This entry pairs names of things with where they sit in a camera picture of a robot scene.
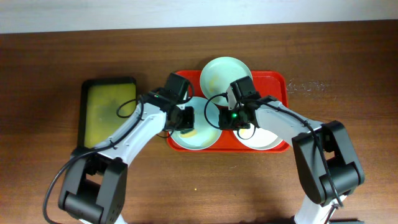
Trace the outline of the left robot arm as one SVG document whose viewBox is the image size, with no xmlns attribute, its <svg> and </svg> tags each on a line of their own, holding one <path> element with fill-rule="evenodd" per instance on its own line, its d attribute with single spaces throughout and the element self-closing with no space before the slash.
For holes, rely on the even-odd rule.
<svg viewBox="0 0 398 224">
<path fill-rule="evenodd" d="M 171 73 L 163 87 L 138 99 L 136 109 L 95 147 L 76 148 L 62 167 L 65 173 L 58 207 L 82 223 L 124 223 L 129 165 L 161 131 L 193 128 L 194 94 L 187 78 Z"/>
</svg>

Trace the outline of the mint green plate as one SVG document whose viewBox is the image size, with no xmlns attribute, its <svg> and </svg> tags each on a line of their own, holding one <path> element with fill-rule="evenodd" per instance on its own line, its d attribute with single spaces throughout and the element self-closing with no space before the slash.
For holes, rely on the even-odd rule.
<svg viewBox="0 0 398 224">
<path fill-rule="evenodd" d="M 200 75 L 200 88 L 206 98 L 226 93 L 230 83 L 244 77 L 250 77 L 250 69 L 233 57 L 218 57 L 205 65 Z"/>
</svg>

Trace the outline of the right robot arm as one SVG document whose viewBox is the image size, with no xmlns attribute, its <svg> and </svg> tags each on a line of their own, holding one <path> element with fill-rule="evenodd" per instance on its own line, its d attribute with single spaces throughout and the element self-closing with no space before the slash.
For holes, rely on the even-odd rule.
<svg viewBox="0 0 398 224">
<path fill-rule="evenodd" d="M 365 174 L 345 126 L 308 119 L 273 96 L 262 97 L 250 77 L 230 83 L 222 94 L 221 129 L 254 126 L 281 138 L 294 150 L 303 204 L 293 223 L 330 223 L 343 200 L 364 183 Z"/>
</svg>

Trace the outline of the light blue plate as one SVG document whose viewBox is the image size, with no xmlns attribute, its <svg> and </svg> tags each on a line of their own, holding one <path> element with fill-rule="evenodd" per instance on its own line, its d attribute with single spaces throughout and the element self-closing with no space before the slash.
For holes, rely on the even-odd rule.
<svg viewBox="0 0 398 224">
<path fill-rule="evenodd" d="M 191 138 L 181 138 L 181 131 L 175 131 L 171 138 L 178 146 L 198 151 L 209 148 L 220 138 L 222 130 L 212 127 L 205 119 L 204 110 L 207 101 L 206 98 L 194 96 L 185 104 L 185 106 L 191 106 L 194 110 L 193 128 L 197 130 L 197 134 Z"/>
</svg>

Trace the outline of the white plate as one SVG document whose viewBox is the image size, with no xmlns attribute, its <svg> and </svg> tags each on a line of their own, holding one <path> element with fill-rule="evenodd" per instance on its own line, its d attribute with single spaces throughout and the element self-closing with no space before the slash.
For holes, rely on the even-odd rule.
<svg viewBox="0 0 398 224">
<path fill-rule="evenodd" d="M 276 134 L 253 125 L 249 129 L 233 131 L 233 134 L 244 146 L 258 151 L 270 150 L 282 142 Z"/>
</svg>

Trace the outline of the green yellow sponge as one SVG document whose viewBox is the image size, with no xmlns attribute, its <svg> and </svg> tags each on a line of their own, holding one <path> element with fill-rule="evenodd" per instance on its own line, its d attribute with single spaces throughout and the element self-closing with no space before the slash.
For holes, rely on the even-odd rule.
<svg viewBox="0 0 398 224">
<path fill-rule="evenodd" d="M 196 129 L 190 129 L 190 130 L 185 130 L 180 132 L 180 137 L 181 138 L 191 138 L 197 134 Z"/>
</svg>

